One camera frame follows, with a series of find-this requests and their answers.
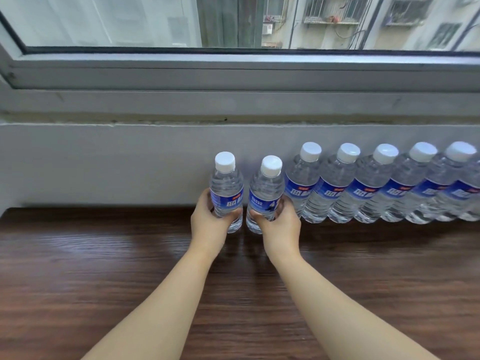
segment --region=forearm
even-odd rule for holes
[[[273,260],[273,264],[330,359],[437,359],[345,295],[300,254]]]
[[[83,360],[177,360],[212,259],[187,251],[153,293],[96,344]]]

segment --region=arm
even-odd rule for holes
[[[191,216],[190,246],[153,293],[105,335],[82,360],[176,360],[197,310],[208,270],[240,210],[223,218],[210,212],[209,190]]]
[[[352,300],[300,255],[300,219],[289,199],[272,222],[254,211],[265,251],[332,360],[435,360],[432,353]]]

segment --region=air conditioner unit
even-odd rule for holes
[[[457,1],[457,6],[465,6],[465,5],[470,5],[470,4],[473,4],[474,2],[477,2],[477,1],[480,1],[480,0],[458,0]]]
[[[272,34],[273,24],[263,24],[263,28],[261,29],[261,35],[268,36]]]

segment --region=person's right hand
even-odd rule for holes
[[[275,212],[276,218],[273,221],[268,221],[254,210],[250,210],[250,215],[261,229],[263,246],[273,265],[278,259],[288,259],[300,255],[301,223],[290,198],[282,196]]]

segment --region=person's left hand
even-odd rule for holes
[[[230,224],[240,216],[243,208],[238,207],[222,218],[215,216],[212,208],[210,188],[207,188],[201,193],[195,211],[190,218],[191,242],[189,251],[206,254],[213,261],[225,243]]]

